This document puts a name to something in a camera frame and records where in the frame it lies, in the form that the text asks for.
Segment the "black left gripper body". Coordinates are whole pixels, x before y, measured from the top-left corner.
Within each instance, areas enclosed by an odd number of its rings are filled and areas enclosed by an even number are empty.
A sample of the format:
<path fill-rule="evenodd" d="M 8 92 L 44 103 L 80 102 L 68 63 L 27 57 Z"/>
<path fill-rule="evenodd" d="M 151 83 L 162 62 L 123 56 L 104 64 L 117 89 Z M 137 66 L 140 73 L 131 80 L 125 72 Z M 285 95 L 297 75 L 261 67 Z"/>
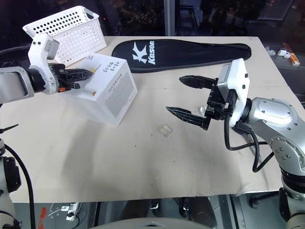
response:
<path fill-rule="evenodd" d="M 59 86 L 58 92 L 65 92 L 71 89 L 80 89 L 80 84 L 77 81 L 68 81 L 68 74 L 65 72 L 65 65 L 60 63 L 50 63 L 49 69 L 57 79 Z"/>

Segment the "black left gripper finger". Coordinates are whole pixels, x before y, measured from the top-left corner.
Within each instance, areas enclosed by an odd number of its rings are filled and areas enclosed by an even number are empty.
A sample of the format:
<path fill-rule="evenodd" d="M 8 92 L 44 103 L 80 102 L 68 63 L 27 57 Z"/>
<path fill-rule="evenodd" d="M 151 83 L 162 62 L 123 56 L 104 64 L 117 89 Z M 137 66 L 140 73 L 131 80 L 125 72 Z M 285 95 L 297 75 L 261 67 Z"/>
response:
<path fill-rule="evenodd" d="M 91 74 L 69 74 L 68 81 L 85 81 L 91 77 Z"/>
<path fill-rule="evenodd" d="M 69 75 L 93 75 L 93 72 L 86 69 L 65 69 L 65 72 Z"/>

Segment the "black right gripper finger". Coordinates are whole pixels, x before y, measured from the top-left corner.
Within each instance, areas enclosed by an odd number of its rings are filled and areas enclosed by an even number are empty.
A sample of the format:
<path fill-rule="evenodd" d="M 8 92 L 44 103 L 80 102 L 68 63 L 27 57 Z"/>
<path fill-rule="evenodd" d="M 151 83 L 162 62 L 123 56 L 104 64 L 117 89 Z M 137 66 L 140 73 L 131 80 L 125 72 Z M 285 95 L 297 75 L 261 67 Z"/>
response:
<path fill-rule="evenodd" d="M 165 107 L 167 111 L 176 116 L 178 119 L 199 126 L 203 130 L 208 130 L 210 119 L 202 116 L 194 115 L 189 110 L 185 110 L 178 107 Z"/>
<path fill-rule="evenodd" d="M 195 89 L 212 89 L 213 85 L 218 82 L 218 78 L 208 78 L 196 75 L 186 75 L 179 78 L 179 81 L 186 86 Z"/>

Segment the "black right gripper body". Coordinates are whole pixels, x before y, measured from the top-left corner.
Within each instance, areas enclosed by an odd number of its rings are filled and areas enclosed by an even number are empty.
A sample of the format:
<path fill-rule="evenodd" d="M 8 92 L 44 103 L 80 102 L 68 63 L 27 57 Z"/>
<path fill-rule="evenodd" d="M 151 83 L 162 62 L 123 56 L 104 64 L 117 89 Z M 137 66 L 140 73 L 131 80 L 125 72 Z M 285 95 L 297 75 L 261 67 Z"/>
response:
<path fill-rule="evenodd" d="M 215 78 L 207 100 L 206 117 L 214 120 L 224 120 L 226 115 L 233 114 L 233 106 L 224 99 L 217 87 L 218 78 Z"/>

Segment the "white box with slot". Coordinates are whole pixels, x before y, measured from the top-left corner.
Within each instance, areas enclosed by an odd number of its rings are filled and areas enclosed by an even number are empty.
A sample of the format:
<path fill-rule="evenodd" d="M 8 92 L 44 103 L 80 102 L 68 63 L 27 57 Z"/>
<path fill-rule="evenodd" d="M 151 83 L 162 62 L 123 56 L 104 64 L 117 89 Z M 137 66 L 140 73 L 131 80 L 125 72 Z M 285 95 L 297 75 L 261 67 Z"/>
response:
<path fill-rule="evenodd" d="M 80 82 L 80 89 L 62 97 L 78 114 L 99 123 L 118 126 L 137 95 L 137 88 L 125 59 L 92 53 L 78 65 L 93 72 Z"/>

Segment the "orange and white small box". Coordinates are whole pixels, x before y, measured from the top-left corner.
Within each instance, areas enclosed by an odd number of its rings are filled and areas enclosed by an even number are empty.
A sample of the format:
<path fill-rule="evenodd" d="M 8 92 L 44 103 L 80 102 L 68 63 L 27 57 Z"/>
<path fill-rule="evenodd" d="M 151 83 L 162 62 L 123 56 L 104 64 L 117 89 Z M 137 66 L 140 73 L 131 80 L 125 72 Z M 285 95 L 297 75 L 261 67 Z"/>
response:
<path fill-rule="evenodd" d="M 292 63 L 292 65 L 299 66 L 300 62 L 299 62 L 298 58 L 296 57 L 296 55 L 292 52 L 290 52 L 289 54 L 290 54 L 289 60 Z"/>

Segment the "small clear plastic piece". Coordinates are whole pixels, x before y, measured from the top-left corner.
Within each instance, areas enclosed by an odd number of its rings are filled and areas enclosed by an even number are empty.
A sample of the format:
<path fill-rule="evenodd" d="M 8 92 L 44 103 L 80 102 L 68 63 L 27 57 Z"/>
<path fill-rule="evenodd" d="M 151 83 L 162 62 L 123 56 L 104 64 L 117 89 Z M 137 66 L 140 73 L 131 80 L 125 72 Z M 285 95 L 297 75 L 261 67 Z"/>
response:
<path fill-rule="evenodd" d="M 167 138 L 172 133 L 172 129 L 168 125 L 162 125 L 159 128 L 159 132 L 163 137 Z"/>

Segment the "black Kason racket cover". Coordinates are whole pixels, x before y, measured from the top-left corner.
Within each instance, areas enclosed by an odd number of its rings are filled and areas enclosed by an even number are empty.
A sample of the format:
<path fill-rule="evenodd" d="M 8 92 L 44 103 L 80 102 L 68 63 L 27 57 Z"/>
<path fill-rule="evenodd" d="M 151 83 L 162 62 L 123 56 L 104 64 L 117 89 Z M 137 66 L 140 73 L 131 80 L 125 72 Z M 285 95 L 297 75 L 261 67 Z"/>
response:
<path fill-rule="evenodd" d="M 200 43 L 176 39 L 142 39 L 119 43 L 112 57 L 125 59 L 132 73 L 154 73 L 247 60 L 251 48 L 243 43 Z"/>

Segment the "white perforated plastic basket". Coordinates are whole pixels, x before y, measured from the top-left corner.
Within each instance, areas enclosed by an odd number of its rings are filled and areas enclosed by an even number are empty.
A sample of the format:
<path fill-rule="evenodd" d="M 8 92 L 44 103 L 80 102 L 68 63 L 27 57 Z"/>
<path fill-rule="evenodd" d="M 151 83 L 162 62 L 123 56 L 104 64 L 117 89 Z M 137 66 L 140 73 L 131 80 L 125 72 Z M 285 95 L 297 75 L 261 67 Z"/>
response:
<path fill-rule="evenodd" d="M 75 6 L 26 24 L 22 29 L 33 38 L 47 33 L 59 42 L 54 60 L 70 66 L 107 46 L 99 15 L 83 6 Z"/>

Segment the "grey metal pole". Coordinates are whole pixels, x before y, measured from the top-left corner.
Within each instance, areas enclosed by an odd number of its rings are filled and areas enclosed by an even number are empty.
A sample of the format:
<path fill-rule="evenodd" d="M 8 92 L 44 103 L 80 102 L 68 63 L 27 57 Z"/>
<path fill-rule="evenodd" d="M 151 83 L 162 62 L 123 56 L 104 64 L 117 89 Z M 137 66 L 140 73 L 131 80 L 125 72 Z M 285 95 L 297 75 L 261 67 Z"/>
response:
<path fill-rule="evenodd" d="M 166 36 L 175 36 L 175 0 L 163 0 Z"/>

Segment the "black zip tie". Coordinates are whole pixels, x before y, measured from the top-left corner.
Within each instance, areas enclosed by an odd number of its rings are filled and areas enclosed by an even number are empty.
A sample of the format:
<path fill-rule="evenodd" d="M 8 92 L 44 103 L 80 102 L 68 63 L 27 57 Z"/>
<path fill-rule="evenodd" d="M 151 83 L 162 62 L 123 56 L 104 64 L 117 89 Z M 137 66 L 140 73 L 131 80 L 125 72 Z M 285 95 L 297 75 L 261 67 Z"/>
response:
<path fill-rule="evenodd" d="M 18 126 L 18 124 L 15 124 L 15 125 L 12 125 L 12 126 L 9 126 L 9 127 L 5 127 L 5 128 L 0 128 L 0 134 L 3 134 L 4 132 L 9 131 L 9 130 L 17 127 L 17 126 Z"/>

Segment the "white power strip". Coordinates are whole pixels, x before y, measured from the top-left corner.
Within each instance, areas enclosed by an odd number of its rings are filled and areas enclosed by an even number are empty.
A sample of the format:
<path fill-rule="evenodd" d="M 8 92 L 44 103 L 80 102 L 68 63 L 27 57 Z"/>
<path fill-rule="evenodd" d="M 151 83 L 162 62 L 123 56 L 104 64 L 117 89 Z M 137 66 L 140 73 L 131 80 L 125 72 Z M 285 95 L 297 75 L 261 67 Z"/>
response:
<path fill-rule="evenodd" d="M 76 213 L 78 212 L 79 205 L 80 205 L 79 202 L 70 203 L 68 213 L 67 213 L 67 216 L 66 216 L 67 221 L 74 220 L 74 218 L 76 216 Z"/>

